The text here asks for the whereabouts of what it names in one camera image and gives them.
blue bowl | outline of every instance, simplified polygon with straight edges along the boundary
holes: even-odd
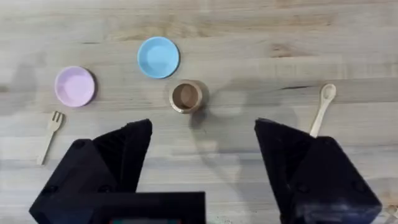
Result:
[[[139,68],[145,75],[166,78],[176,71],[180,63],[180,52],[171,40],[152,37],[142,43],[137,59]]]

wooden fork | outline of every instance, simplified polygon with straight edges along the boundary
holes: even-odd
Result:
[[[47,136],[45,138],[45,151],[37,158],[37,165],[43,165],[45,157],[47,155],[47,151],[50,148],[51,141],[52,141],[52,136],[54,133],[60,128],[61,123],[63,120],[63,114],[54,111],[51,114],[49,124],[47,125]]]

cup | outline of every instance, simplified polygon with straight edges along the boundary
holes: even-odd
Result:
[[[204,105],[206,89],[201,81],[181,80],[170,91],[170,104],[181,114],[192,114]]]

fork handle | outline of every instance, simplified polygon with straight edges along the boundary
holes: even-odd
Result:
[[[54,135],[53,131],[50,131],[47,133],[47,136],[45,137],[45,142],[44,142],[45,143],[45,151],[43,151],[37,158],[37,165],[44,165],[44,159],[47,155],[47,152],[49,151],[53,135]]]

spoon handle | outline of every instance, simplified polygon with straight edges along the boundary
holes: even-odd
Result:
[[[323,116],[325,115],[326,109],[328,109],[330,102],[331,102],[330,100],[322,100],[321,101],[321,105],[319,106],[317,117],[315,118],[315,121],[313,122],[311,131],[310,131],[310,135],[312,137],[316,138],[318,136],[319,130],[321,129],[321,125],[322,125]]]

